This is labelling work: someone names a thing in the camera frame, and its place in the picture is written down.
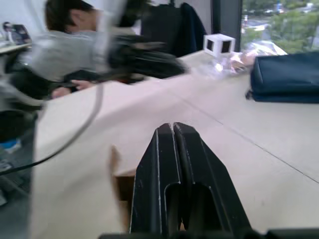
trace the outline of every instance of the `navy blue bag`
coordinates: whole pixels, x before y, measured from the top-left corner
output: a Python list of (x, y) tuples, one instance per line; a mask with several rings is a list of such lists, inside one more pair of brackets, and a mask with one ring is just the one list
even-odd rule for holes
[(250, 81), (255, 101), (319, 103), (319, 52), (257, 57)]

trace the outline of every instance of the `desk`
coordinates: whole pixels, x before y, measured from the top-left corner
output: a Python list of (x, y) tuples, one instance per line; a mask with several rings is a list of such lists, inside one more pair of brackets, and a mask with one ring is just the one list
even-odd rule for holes
[[(194, 68), (209, 58), (199, 52), (183, 60)], [(115, 205), (105, 162), (110, 146), (122, 157), (118, 174), (128, 172), (137, 167), (154, 130), (175, 121), (195, 127), (226, 165), (253, 228), (319, 227), (319, 106), (247, 101), (248, 87), (248, 75), (214, 80), (195, 71), (134, 86), (105, 83), (94, 125), (34, 169), (32, 238), (97, 238), (108, 231)], [(36, 160), (83, 124), (95, 91), (49, 102), (37, 128)]]
[(27, 47), (29, 47), (31, 45), (32, 44), (29, 43), (29, 44), (24, 44), (24, 45), (19, 45), (19, 46), (2, 47), (2, 48), (0, 48), (0, 56), (12, 53), (14, 51), (17, 51), (17, 50), (20, 50), (20, 49), (23, 49), (23, 48), (27, 48)]

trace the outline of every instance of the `wire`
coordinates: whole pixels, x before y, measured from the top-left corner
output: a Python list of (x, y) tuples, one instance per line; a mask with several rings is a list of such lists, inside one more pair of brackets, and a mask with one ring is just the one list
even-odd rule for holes
[(0, 171), (0, 176), (3, 175), (7, 175), (10, 173), (16, 173), (19, 171), (23, 171), (32, 167), (35, 167), (39, 164), (42, 164), (50, 159), (52, 159), (53, 157), (59, 155), (60, 153), (62, 153), (63, 151), (65, 151), (68, 147), (70, 147), (82, 134), (83, 132), (92, 124), (93, 120), (96, 118), (96, 116), (98, 115), (98, 113), (101, 110), (102, 107), (102, 102), (103, 102), (103, 95), (104, 95), (104, 88), (102, 84), (97, 85), (97, 90), (96, 90), (96, 100), (95, 100), (95, 105), (94, 108), (92, 110), (91, 115), (89, 116), (89, 118), (87, 119), (87, 121), (83, 124), (83, 126), (75, 133), (75, 135), (68, 141), (66, 142), (66, 144), (64, 144), (60, 149), (58, 149), (55, 153), (49, 155), (48, 157), (29, 164), (29, 165), (25, 165), (22, 167), (18, 167), (18, 168), (12, 168), (12, 169), (8, 169), (6, 171), (1, 172)]

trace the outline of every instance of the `white cube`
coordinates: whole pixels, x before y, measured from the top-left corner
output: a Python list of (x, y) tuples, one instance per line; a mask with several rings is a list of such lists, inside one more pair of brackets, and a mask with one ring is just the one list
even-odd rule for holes
[(231, 53), (235, 50), (236, 39), (223, 34), (205, 35), (204, 51), (214, 57)]

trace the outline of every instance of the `clear plastic wrap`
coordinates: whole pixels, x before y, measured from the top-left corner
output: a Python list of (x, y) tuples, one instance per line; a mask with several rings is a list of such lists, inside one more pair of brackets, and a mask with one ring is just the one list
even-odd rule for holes
[(233, 52), (203, 63), (195, 71), (205, 77), (221, 79), (249, 71), (258, 56), (286, 55), (287, 53), (271, 41), (249, 43), (243, 52)]

